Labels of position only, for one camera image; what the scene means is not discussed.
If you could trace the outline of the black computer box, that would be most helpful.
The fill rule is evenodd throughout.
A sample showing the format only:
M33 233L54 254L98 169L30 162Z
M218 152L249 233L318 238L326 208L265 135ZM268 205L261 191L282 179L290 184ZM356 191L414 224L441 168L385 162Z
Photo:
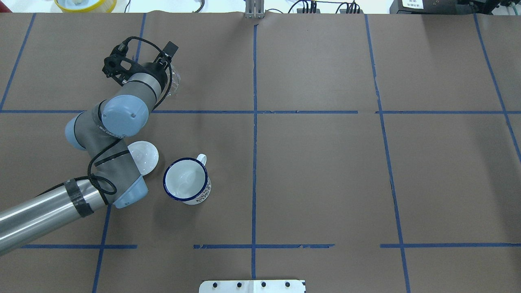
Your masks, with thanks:
M394 0L390 14L468 15L489 14L500 0Z

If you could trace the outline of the yellow tape roll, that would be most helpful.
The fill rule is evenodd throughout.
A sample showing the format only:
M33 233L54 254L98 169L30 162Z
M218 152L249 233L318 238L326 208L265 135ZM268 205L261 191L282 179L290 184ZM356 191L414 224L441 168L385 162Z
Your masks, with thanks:
M111 13L117 0L54 0L64 13Z

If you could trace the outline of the aluminium frame post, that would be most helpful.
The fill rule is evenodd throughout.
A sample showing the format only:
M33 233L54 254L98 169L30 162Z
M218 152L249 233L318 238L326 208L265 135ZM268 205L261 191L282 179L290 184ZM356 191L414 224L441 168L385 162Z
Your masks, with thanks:
M245 0L245 18L262 19L265 17L264 0Z

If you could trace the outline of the white ceramic lid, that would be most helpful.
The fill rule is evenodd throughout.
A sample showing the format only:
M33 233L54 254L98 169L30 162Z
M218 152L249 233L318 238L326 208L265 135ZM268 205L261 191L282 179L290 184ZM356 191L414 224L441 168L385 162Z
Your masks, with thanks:
M136 141L128 145L128 150L142 176L151 173L158 165L159 152L151 142Z

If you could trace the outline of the white enamel mug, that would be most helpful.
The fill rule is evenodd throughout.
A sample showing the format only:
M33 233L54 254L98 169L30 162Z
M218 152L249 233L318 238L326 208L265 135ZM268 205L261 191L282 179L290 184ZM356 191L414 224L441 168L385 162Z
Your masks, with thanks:
M167 195L187 205L204 202L210 195L212 182L206 169L207 156L183 157L164 172L162 185Z

